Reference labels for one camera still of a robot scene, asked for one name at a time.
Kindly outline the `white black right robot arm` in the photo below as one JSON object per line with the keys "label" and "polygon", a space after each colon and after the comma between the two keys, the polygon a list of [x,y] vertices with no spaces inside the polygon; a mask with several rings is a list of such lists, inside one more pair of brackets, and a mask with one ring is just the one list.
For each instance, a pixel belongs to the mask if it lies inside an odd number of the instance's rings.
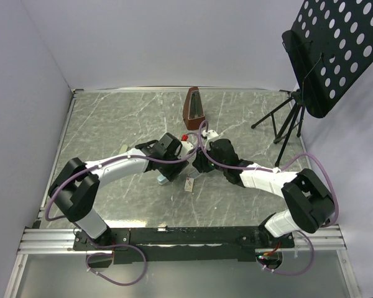
{"label": "white black right robot arm", "polygon": [[287,209],[268,216],[260,225],[259,240],[266,247],[275,246],[282,236],[296,230],[315,233],[336,211],[332,193],[311,169],[295,172],[263,167],[240,158],[225,138],[209,142],[208,148],[200,147],[193,167],[199,173],[218,170],[233,185],[285,200]]}

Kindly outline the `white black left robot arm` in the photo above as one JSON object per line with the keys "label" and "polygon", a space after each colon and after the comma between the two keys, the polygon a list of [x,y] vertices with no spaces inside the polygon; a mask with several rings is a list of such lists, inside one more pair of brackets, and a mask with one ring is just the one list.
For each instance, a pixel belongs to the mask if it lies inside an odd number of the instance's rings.
{"label": "white black left robot arm", "polygon": [[165,133],[160,140],[140,143],[125,153],[97,161],[70,159],[48,190],[47,210],[56,205],[62,217],[88,236],[88,242],[102,250],[115,241],[107,223],[93,205],[100,188],[135,174],[158,171],[171,182],[188,166],[194,146]]}

